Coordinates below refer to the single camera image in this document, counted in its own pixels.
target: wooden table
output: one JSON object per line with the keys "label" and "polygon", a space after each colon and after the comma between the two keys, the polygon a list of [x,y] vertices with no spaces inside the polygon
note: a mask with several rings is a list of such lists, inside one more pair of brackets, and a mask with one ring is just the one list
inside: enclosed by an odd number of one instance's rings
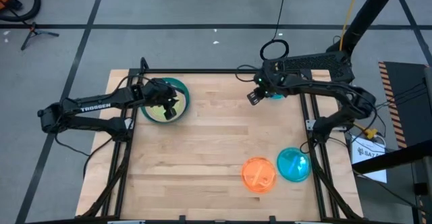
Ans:
{"label": "wooden table", "polygon": [[[128,70],[112,70],[107,93],[127,75]],[[266,221],[275,215],[278,221],[319,220],[312,174],[301,183],[278,175],[267,194],[249,192],[240,179],[242,165],[249,158],[266,157],[275,164],[281,150],[306,141],[299,96],[263,100],[252,106],[246,95],[255,88],[254,83],[240,82],[233,74],[146,76],[178,78],[187,85],[191,103],[187,114],[169,125],[152,123],[138,112],[122,219],[176,220],[186,215],[187,220]],[[329,80],[328,71],[313,71],[313,78]],[[317,101],[322,116],[338,109],[333,98],[318,96]],[[118,109],[106,109],[101,118],[119,114]],[[334,132],[331,137],[344,141],[342,133]],[[93,150],[109,135],[99,132],[94,138]],[[99,151],[88,164],[77,215],[85,212],[105,187],[113,145]],[[329,140],[327,153],[336,189],[362,215],[345,146]],[[116,194],[114,190],[110,213]],[[325,188],[323,195],[328,202]],[[326,209],[331,216],[330,204]]]}

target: black tripod stand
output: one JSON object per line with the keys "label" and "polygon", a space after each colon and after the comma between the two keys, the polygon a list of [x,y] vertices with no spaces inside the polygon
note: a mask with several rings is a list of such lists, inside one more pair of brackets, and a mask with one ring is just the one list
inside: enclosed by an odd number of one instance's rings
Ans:
{"label": "black tripod stand", "polygon": [[[4,2],[4,1],[2,1],[2,0],[0,0],[0,3],[1,4],[3,4],[3,6],[6,8],[6,9],[8,9],[10,12],[12,12],[12,14],[15,16],[15,17],[19,17],[19,15],[12,9],[12,8],[10,8],[7,4],[6,4],[6,2]],[[32,38],[32,37],[35,37],[35,36],[38,36],[38,35],[41,35],[41,34],[48,34],[48,35],[51,35],[51,36],[56,36],[56,37],[58,37],[58,36],[60,36],[60,34],[56,34],[56,33],[54,33],[54,32],[47,32],[47,31],[42,31],[42,30],[39,30],[39,29],[37,29],[37,24],[36,24],[36,22],[33,22],[32,24],[28,24],[26,21],[21,21],[23,24],[25,24],[25,25],[27,25],[27,26],[29,26],[29,29],[30,29],[30,32],[28,33],[28,35],[27,35],[27,37],[26,37],[26,40],[24,41],[24,43],[22,44],[22,46],[21,46],[21,50],[23,51],[24,49],[26,49],[26,47],[27,47],[27,43],[28,43],[28,41]]]}

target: concrete floor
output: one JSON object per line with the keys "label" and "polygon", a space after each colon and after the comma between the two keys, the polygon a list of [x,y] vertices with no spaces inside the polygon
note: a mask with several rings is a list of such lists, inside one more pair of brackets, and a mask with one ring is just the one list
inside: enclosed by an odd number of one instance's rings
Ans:
{"label": "concrete floor", "polygon": [[[350,0],[285,0],[281,24],[344,23]],[[365,0],[357,0],[354,14]],[[406,0],[418,25],[432,25],[432,0]],[[95,0],[43,0],[39,24],[85,25]],[[280,0],[102,0],[94,24],[274,24]],[[13,223],[21,207],[36,162],[45,142],[36,112],[58,101],[82,42],[83,29],[55,29],[59,38],[34,38],[20,51],[27,30],[6,29],[0,22],[0,223]],[[410,25],[399,0],[390,0],[374,24]],[[260,65],[259,49],[273,36],[263,29],[91,30],[78,60],[70,96],[105,91],[111,69],[138,67],[145,56],[152,68],[235,68]],[[290,55],[323,52],[340,30],[280,30],[290,44]],[[421,31],[432,43],[432,31]],[[268,57],[281,54],[269,48]],[[352,55],[355,85],[385,100],[378,61],[427,64],[412,30],[369,30]],[[380,110],[387,124],[387,144],[396,148],[389,113]],[[376,127],[382,130],[377,122]],[[68,131],[60,140],[89,152],[90,132]],[[27,222],[74,217],[82,185],[85,158],[53,145],[28,213]],[[392,170],[389,186],[409,201],[412,177],[409,166]],[[389,196],[377,199],[381,189],[358,181],[364,215],[376,221],[411,223],[411,209]],[[397,210],[397,215],[390,211]]]}

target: warning stripe tape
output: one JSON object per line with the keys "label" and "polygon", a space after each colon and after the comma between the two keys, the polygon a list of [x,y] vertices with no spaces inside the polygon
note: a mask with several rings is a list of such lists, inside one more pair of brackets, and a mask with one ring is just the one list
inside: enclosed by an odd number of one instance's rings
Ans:
{"label": "warning stripe tape", "polygon": [[[379,62],[379,73],[381,74],[381,79],[383,80],[384,93],[388,102],[394,103],[394,93],[389,80],[389,74],[384,62]],[[396,142],[400,148],[406,148],[404,130],[400,123],[399,112],[396,106],[389,105],[388,107],[391,117],[391,122],[393,123],[394,133],[396,135]]]}

